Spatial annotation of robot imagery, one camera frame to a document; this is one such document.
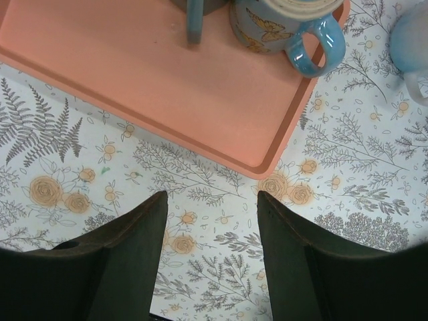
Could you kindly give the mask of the blue floral mug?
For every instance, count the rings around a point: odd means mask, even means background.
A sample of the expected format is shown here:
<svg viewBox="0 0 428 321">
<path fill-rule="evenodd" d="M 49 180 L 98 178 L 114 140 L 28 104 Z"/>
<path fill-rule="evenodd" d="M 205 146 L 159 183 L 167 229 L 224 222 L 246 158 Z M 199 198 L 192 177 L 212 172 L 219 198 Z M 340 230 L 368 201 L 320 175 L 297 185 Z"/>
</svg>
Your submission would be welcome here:
<svg viewBox="0 0 428 321">
<path fill-rule="evenodd" d="M 300 74 L 317 78 L 344 59 L 346 44 L 342 28 L 333 17 L 342 1 L 232 1 L 229 21 L 237 39 L 257 54 L 284 51 Z M 308 55 L 303 35 L 316 37 L 325 62 L 317 66 Z"/>
</svg>

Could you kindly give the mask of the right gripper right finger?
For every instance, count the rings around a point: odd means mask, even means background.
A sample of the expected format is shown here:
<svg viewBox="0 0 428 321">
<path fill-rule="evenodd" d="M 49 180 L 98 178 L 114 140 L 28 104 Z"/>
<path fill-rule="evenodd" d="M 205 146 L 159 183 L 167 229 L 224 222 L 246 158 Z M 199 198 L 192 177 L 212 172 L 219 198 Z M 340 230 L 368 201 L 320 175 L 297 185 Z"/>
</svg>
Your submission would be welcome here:
<svg viewBox="0 0 428 321">
<path fill-rule="evenodd" d="M 269 193 L 257 220 L 274 320 L 426 320 L 427 244 L 390 253 L 335 235 Z"/>
</svg>

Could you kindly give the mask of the blue-grey mug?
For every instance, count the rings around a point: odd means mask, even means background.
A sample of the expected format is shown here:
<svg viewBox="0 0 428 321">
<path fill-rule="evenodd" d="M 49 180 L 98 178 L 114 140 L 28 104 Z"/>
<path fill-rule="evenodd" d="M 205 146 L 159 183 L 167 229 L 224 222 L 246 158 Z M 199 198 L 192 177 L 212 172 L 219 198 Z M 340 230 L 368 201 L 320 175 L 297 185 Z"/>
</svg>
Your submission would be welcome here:
<svg viewBox="0 0 428 321">
<path fill-rule="evenodd" d="M 187 43 L 199 45 L 203 30 L 203 17 L 226 6 L 228 0 L 171 0 L 186 13 Z"/>
</svg>

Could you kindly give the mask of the white blue mug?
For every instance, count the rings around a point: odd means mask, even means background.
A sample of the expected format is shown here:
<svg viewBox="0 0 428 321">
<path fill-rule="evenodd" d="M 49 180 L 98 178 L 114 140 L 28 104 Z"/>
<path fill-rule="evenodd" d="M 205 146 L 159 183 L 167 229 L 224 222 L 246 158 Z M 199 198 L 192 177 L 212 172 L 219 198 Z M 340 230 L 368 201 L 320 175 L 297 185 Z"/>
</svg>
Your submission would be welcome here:
<svg viewBox="0 0 428 321">
<path fill-rule="evenodd" d="M 418 80 L 427 75 L 427 2 L 422 1 L 406 11 L 395 24 L 390 38 L 392 61 L 401 71 L 410 97 L 426 106 L 427 97 Z"/>
</svg>

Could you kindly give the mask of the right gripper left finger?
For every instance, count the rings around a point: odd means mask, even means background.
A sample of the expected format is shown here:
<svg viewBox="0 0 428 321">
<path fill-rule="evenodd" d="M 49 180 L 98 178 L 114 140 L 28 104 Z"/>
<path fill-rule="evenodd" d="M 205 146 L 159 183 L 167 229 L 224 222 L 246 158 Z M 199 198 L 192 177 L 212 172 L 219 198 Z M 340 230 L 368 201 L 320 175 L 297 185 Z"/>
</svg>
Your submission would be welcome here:
<svg viewBox="0 0 428 321">
<path fill-rule="evenodd" d="M 2 320 L 154 320 L 167 193 L 53 249 L 1 250 Z"/>
</svg>

